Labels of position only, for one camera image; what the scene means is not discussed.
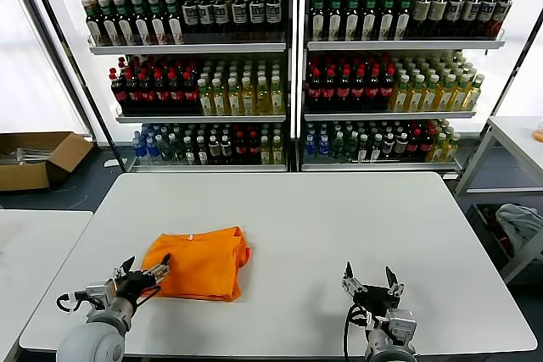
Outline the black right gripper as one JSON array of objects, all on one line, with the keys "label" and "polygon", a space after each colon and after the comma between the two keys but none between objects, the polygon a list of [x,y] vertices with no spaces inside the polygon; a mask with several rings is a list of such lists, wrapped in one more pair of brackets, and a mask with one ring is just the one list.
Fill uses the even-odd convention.
[{"label": "black right gripper", "polygon": [[386,315],[388,309],[397,309],[404,284],[400,283],[396,274],[385,267],[387,287],[363,286],[355,277],[350,262],[346,264],[342,278],[342,287],[347,294],[353,295],[353,302],[359,304],[373,315]]}]

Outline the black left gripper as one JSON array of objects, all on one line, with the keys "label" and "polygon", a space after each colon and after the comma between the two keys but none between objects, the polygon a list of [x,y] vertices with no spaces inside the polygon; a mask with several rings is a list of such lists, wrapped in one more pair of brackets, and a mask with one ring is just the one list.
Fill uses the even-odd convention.
[{"label": "black left gripper", "polygon": [[171,255],[167,253],[159,264],[145,271],[131,271],[134,256],[125,260],[119,267],[114,268],[116,297],[137,301],[145,290],[154,284],[160,284],[170,273],[170,258]]}]

